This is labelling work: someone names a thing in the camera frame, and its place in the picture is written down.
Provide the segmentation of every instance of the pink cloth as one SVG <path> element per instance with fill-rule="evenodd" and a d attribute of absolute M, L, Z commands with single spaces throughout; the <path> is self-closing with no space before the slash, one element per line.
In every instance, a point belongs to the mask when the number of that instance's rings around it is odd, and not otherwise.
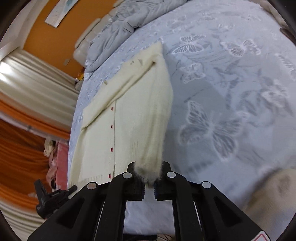
<path fill-rule="evenodd" d="M 69 145 L 59 142 L 57 150 L 57 189 L 67 190 Z"/>
<path fill-rule="evenodd" d="M 67 190 L 69 146 L 59 142 L 49 156 L 49 170 L 46 181 L 51 186 L 51 181 L 56 180 L 57 190 Z"/>
<path fill-rule="evenodd" d="M 57 174 L 57 148 L 55 147 L 49 156 L 49 170 L 46 174 L 46 181 L 51 187 L 51 182 L 56 178 Z"/>

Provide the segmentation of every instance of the bed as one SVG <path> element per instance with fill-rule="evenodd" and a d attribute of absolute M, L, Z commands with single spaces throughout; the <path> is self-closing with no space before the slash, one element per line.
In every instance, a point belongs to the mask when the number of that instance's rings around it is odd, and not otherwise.
<path fill-rule="evenodd" d="M 296 50 L 258 4 L 243 0 L 191 0 L 137 29 L 95 72 L 85 75 L 71 130 L 68 171 L 82 110 L 103 81 L 140 50 L 163 43 L 174 90 L 163 160 L 189 181 L 210 181 L 238 207 L 267 176 L 296 166 Z M 190 105 L 204 116 L 197 134 Z M 230 123 L 240 116 L 243 125 Z M 218 136 L 223 126 L 227 131 Z M 275 240 L 295 210 L 278 214 Z M 128 202 L 124 231 L 174 233 L 171 202 Z"/>

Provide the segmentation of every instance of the knit sweater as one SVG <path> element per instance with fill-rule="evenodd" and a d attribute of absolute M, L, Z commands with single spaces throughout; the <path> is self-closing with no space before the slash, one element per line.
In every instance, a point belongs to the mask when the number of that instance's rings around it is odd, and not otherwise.
<path fill-rule="evenodd" d="M 103 184 L 127 170 L 144 181 L 160 174 L 173 90 L 160 42 L 125 62 L 83 110 L 68 186 Z"/>

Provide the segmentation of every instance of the curtain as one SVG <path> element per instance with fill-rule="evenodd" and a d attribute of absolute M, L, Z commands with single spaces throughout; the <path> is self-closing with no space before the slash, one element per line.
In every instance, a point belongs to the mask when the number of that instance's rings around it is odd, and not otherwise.
<path fill-rule="evenodd" d="M 46 182 L 48 158 L 43 155 L 45 139 L 0 120 L 0 197 L 35 210 L 34 182 Z"/>
<path fill-rule="evenodd" d="M 68 143 L 67 140 L 65 139 L 62 139 L 60 137 L 57 137 L 57 136 L 54 136 L 54 135 L 50 135 L 46 132 L 43 132 L 41 130 L 38 130 L 30 125 L 26 125 L 24 124 L 23 122 L 20 122 L 6 114 L 4 114 L 3 112 L 0 111 L 0 119 L 1 120 L 4 120 L 5 122 L 17 127 L 17 128 L 20 128 L 20 129 L 23 129 L 23 130 L 26 130 L 30 133 L 33 133 L 34 135 L 36 136 L 39 136 L 39 137 L 42 137 L 42 138 L 47 138 L 47 137 L 50 137 L 51 140 L 54 140 L 56 142 L 62 142 L 62 143 Z"/>
<path fill-rule="evenodd" d="M 42 131 L 49 125 L 50 134 L 69 135 L 79 94 L 74 82 L 18 48 L 0 62 L 1 111 Z"/>
<path fill-rule="evenodd" d="M 27 241 L 30 234 L 44 222 L 36 212 L 22 209 L 3 199 L 0 199 L 0 209 L 8 224 L 22 241 Z"/>

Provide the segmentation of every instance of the butterfly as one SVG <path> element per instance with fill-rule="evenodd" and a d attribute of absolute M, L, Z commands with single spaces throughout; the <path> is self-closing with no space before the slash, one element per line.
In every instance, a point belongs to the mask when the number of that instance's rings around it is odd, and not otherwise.
<path fill-rule="evenodd" d="M 181 67 L 180 70 L 184 72 L 184 74 L 181 76 L 181 80 L 184 84 L 205 77 L 205 73 L 202 71 L 201 63 L 195 63 L 190 66 Z"/>
<path fill-rule="evenodd" d="M 287 58 L 285 58 L 283 55 L 276 53 L 275 54 L 276 57 L 278 57 L 281 62 L 283 63 L 284 66 L 286 66 L 287 68 L 291 69 L 290 70 L 290 75 L 292 76 L 293 80 L 296 80 L 296 66 Z"/>
<path fill-rule="evenodd" d="M 185 20 L 186 20 L 186 16 L 181 16 L 178 19 L 169 20 L 167 22 L 167 26 L 170 28 L 177 28 L 177 27 L 184 25 L 183 21 L 185 21 Z"/>
<path fill-rule="evenodd" d="M 231 24 L 229 24 L 229 25 L 225 25 L 225 26 L 224 26 L 222 23 L 220 23 L 220 24 L 218 25 L 218 28 L 219 28 L 219 29 L 223 28 L 223 29 L 225 29 L 225 30 L 231 30 L 231 29 L 234 28 L 234 25 L 231 23 Z"/>
<path fill-rule="evenodd" d="M 284 108 L 289 97 L 288 90 L 278 80 L 261 93 L 261 96 L 278 108 Z"/>
<path fill-rule="evenodd" d="M 241 134 L 249 114 L 243 111 L 227 121 L 214 123 L 208 119 L 202 105 L 195 101 L 188 102 L 188 124 L 181 127 L 179 143 L 189 145 L 203 138 L 211 140 L 213 149 L 222 161 L 229 161 L 238 150 L 235 137 Z"/>
<path fill-rule="evenodd" d="M 196 53 L 196 52 L 200 52 L 203 51 L 204 48 L 202 45 L 200 45 L 199 43 L 197 43 L 197 40 L 199 39 L 203 39 L 205 38 L 205 35 L 203 34 L 199 34 L 199 35 L 195 35 L 195 36 L 187 36 L 187 37 L 181 37 L 180 40 L 181 42 L 181 46 L 179 46 L 178 48 L 176 48 L 173 53 L 185 53 L 186 51 L 192 52 L 192 53 Z"/>
<path fill-rule="evenodd" d="M 220 44 L 235 57 L 242 57 L 246 51 L 250 51 L 254 55 L 261 54 L 261 50 L 257 47 L 252 39 L 245 40 L 241 45 L 227 42 L 220 42 Z"/>

